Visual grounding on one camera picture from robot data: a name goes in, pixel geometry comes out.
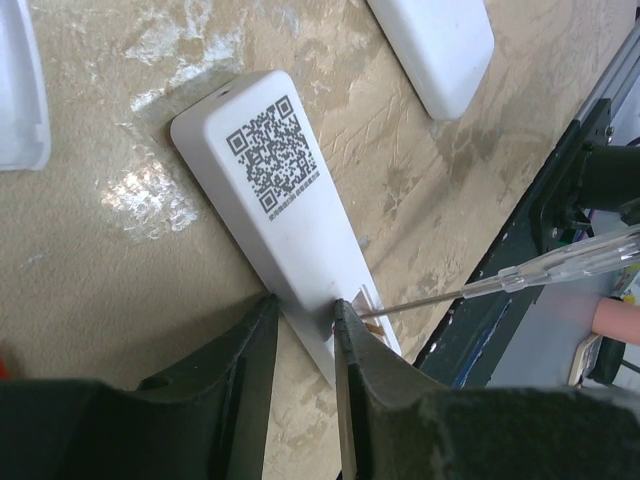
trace white plastic tray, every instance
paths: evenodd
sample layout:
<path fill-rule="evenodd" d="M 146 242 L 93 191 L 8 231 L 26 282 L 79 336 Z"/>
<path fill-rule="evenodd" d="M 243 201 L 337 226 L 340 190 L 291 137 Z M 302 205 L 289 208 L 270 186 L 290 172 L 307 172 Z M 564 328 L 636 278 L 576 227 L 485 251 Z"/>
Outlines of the white plastic tray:
<path fill-rule="evenodd" d="M 47 98 L 26 0 L 0 0 L 0 170 L 39 170 L 51 152 Z"/>

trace text below qr code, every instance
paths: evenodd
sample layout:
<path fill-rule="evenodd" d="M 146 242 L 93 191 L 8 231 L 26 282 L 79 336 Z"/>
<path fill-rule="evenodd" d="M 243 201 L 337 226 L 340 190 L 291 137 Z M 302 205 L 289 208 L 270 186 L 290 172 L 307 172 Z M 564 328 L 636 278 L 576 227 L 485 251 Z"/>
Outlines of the text below qr code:
<path fill-rule="evenodd" d="M 270 220 L 320 176 L 286 95 L 229 135 L 227 144 Z"/>

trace white object with rounded corner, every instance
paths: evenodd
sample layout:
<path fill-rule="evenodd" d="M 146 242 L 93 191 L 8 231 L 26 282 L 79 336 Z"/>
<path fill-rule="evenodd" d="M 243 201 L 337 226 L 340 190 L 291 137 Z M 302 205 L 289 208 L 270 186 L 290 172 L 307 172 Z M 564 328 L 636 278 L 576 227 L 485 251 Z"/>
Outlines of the white object with rounded corner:
<path fill-rule="evenodd" d="M 482 0 L 368 0 L 427 112 L 460 118 L 493 55 Z"/>
<path fill-rule="evenodd" d="M 51 153 L 47 98 L 25 0 L 0 0 L 0 170 L 39 170 Z"/>
<path fill-rule="evenodd" d="M 295 117 L 287 127 L 294 131 L 276 133 L 261 125 L 258 116 L 264 119 L 267 109 L 280 116 L 285 112 L 287 122 Z M 279 136 L 286 140 L 287 135 L 301 134 L 306 146 L 283 152 L 261 139 L 258 148 L 252 140 L 256 137 L 247 133 L 249 128 L 271 139 Z M 344 298 L 360 311 L 378 309 L 382 303 L 291 78 L 282 71 L 242 75 L 178 115 L 171 124 L 171 137 L 262 282 L 280 299 L 282 311 L 322 374 L 334 386 L 335 301 Z M 254 191 L 247 162 L 286 164 L 290 157 L 282 155 L 290 154 L 311 156 L 315 168 L 299 182 L 299 188 L 279 200 L 277 208 L 271 207 L 261 200 L 266 196 Z M 281 168 L 271 173 L 288 175 Z M 378 338 L 400 354 L 389 319 L 379 317 L 372 323 L 384 329 Z"/>

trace bolt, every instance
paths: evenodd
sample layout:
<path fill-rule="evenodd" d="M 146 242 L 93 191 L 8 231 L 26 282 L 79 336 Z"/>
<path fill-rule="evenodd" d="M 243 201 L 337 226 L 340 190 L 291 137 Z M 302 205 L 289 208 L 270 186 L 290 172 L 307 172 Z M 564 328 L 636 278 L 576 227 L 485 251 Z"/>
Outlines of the bolt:
<path fill-rule="evenodd" d="M 615 131 L 616 129 L 613 125 L 608 125 L 607 128 L 604 129 L 604 136 L 607 139 L 607 145 L 612 142 Z"/>

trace clear plastic handle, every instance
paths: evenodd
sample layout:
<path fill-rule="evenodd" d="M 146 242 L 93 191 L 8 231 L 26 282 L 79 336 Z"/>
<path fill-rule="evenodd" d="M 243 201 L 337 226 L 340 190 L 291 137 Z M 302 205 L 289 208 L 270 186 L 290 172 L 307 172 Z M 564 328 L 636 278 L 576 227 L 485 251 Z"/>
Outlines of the clear plastic handle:
<path fill-rule="evenodd" d="M 640 225 L 616 230 L 558 248 L 495 277 L 462 287 L 465 298 L 504 290 L 567 282 L 610 272 L 640 262 Z"/>

